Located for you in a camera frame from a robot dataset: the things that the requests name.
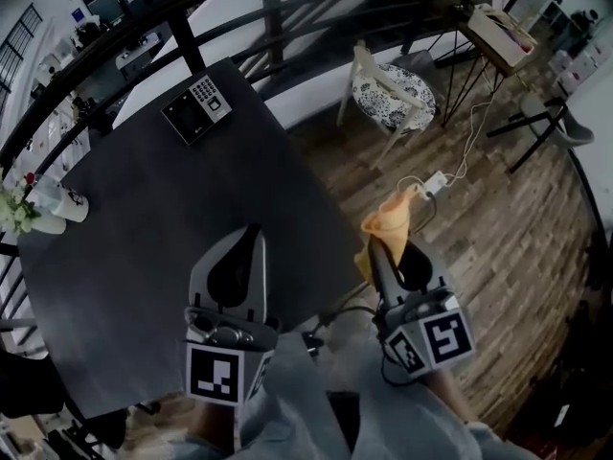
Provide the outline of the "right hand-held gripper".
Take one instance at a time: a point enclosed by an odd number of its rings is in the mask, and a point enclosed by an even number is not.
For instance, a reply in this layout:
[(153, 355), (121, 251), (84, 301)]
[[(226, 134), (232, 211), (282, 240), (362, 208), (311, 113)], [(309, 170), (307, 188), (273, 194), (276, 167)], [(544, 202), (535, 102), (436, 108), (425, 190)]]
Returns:
[(370, 237), (368, 256), (385, 307), (376, 325), (386, 358), (409, 378), (450, 367), (476, 347), (439, 252), (418, 236), (408, 238), (398, 270), (389, 248)]

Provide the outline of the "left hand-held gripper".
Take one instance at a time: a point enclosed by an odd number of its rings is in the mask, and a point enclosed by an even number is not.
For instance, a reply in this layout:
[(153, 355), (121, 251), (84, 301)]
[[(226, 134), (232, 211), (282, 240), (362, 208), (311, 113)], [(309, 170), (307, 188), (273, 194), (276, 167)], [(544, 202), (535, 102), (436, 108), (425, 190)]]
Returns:
[(207, 309), (238, 308), (242, 318), (265, 318), (267, 256), (261, 228), (249, 224), (224, 236), (194, 265), (189, 290), (193, 307), (184, 312), (188, 396), (243, 405), (260, 391), (278, 331)]

